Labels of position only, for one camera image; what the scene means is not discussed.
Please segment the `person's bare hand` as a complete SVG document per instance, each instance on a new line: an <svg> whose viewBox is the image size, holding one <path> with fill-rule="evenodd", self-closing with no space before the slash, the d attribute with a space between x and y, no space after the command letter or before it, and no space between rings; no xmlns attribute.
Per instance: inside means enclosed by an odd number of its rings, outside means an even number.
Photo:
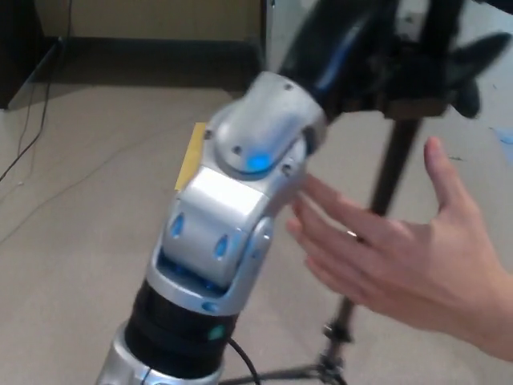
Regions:
<svg viewBox="0 0 513 385"><path fill-rule="evenodd" d="M333 292L511 361L512 276L439 139L426 141L424 163L438 199L427 223L380 217L307 176L289 232Z"/></svg>

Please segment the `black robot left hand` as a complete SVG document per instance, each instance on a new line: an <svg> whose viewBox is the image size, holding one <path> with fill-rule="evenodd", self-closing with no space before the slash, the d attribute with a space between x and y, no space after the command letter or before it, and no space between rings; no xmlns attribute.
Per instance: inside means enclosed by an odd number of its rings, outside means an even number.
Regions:
<svg viewBox="0 0 513 385"><path fill-rule="evenodd" d="M420 34L399 30L397 1L319 1L279 67L330 118L380 111L396 120L440 116L452 107L473 119L478 77L511 46L496 32L457 47L461 1L431 1Z"/></svg>

